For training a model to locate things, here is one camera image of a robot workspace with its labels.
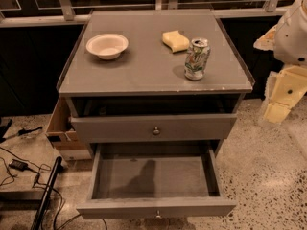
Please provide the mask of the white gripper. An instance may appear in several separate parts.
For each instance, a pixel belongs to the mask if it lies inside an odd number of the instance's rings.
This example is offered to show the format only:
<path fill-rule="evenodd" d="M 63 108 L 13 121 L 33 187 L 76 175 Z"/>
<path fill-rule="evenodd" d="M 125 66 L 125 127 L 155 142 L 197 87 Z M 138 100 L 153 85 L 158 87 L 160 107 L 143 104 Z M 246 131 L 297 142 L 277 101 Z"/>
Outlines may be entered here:
<path fill-rule="evenodd" d="M 276 27 L 271 27 L 253 44 L 262 51 L 272 51 Z M 281 123 L 307 92 L 307 68 L 286 64 L 276 72 L 270 72 L 266 83 L 265 97 L 269 104 L 264 118 L 271 123 Z"/>

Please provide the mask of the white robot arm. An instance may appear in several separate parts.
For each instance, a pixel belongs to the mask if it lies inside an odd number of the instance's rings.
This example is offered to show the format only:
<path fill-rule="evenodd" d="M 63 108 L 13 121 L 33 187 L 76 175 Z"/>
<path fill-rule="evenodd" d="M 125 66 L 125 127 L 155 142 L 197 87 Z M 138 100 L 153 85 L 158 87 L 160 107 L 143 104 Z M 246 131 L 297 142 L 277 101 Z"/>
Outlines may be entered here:
<path fill-rule="evenodd" d="M 264 113 L 268 122 L 281 123 L 307 92 L 307 0 L 295 0 L 253 47 L 273 51 L 284 63 L 274 81 L 267 81 Z"/>

